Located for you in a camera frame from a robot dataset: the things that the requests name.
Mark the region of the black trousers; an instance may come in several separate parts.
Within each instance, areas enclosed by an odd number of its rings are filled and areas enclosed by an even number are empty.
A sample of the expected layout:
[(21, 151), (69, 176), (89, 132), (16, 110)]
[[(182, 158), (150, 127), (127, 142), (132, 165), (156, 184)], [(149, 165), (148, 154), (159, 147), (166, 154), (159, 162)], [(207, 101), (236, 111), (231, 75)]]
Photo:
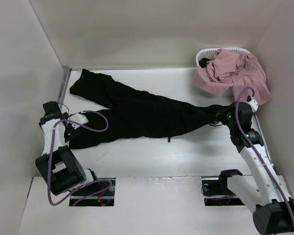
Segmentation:
[(97, 114), (85, 112), (86, 124), (101, 133), (81, 129), (70, 149), (85, 149), (119, 139), (172, 138), (222, 120), (228, 106), (198, 107), (160, 95), (139, 91), (111, 76), (83, 69), (70, 93), (105, 107)]

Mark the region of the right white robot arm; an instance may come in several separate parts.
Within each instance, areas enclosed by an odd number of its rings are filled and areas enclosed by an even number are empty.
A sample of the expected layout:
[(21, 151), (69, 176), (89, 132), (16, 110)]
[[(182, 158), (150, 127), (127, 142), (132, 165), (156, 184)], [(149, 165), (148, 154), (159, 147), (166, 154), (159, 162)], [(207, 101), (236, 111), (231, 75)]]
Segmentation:
[(220, 192), (236, 195), (247, 206), (259, 234), (294, 233), (294, 199), (275, 173), (261, 135), (251, 127), (257, 107), (255, 100), (235, 102), (217, 114), (229, 128), (231, 141), (256, 186), (250, 185), (237, 169), (222, 171), (217, 186)]

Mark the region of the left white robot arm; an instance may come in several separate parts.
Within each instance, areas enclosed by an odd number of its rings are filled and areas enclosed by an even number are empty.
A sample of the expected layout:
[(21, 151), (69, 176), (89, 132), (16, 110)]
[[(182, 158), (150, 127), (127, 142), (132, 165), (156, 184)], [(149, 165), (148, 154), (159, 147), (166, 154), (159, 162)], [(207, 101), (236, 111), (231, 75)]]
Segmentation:
[(77, 137), (81, 127), (76, 123), (89, 121), (82, 113), (69, 115), (62, 113), (58, 103), (50, 101), (43, 104), (44, 116), (39, 125), (44, 132), (44, 150), (35, 160), (35, 165), (45, 181), (48, 180), (49, 155), (52, 153), (50, 190), (54, 195), (73, 190), (83, 185), (89, 195), (100, 190), (100, 182), (91, 169), (84, 169), (68, 146), (68, 142)]

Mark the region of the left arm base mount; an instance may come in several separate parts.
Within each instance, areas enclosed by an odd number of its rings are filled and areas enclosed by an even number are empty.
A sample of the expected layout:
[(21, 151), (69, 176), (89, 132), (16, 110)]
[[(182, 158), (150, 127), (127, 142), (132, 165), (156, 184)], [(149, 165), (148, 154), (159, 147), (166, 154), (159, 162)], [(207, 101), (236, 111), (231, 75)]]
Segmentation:
[(84, 187), (70, 196), (70, 207), (113, 207), (115, 202), (116, 179)]

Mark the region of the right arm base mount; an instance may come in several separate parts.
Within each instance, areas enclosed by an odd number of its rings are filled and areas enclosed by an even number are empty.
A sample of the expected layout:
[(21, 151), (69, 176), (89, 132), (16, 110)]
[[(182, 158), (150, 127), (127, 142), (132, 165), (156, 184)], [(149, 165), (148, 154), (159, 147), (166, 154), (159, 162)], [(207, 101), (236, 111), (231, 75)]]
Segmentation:
[(204, 177), (201, 179), (201, 182), (201, 193), (204, 198), (205, 206), (245, 206), (244, 203), (233, 193), (224, 193), (222, 191), (218, 178)]

